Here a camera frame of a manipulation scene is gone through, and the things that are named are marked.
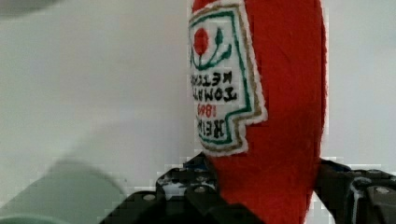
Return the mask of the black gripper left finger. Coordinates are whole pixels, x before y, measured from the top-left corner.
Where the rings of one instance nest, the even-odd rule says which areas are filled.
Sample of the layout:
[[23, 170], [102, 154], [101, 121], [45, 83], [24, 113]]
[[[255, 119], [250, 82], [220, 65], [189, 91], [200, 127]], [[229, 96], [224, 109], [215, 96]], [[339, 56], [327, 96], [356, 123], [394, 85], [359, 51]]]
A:
[[100, 224], [265, 224], [241, 203], [221, 196], [218, 176], [200, 153], [161, 175], [155, 190], [131, 194]]

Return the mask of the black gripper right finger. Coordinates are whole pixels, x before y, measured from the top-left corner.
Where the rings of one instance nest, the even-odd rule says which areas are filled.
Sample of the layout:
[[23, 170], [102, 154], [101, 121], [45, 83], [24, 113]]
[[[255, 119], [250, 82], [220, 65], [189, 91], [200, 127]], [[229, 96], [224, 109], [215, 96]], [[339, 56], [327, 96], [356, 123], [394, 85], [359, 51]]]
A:
[[396, 224], [392, 174], [321, 159], [314, 191], [335, 224]]

